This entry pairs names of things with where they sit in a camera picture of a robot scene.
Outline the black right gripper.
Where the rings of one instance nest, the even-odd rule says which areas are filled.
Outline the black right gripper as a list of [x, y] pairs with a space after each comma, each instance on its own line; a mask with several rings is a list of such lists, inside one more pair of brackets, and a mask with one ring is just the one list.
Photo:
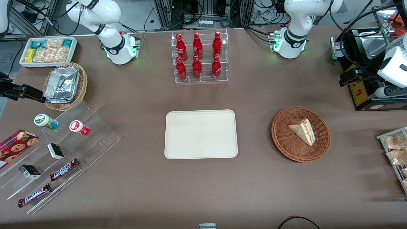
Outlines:
[[24, 99], [34, 100], [40, 103], [45, 103], [46, 97], [44, 93], [31, 87], [30, 85], [17, 85], [12, 83], [13, 80], [3, 72], [0, 72], [0, 96], [11, 100], [17, 100], [19, 97]]

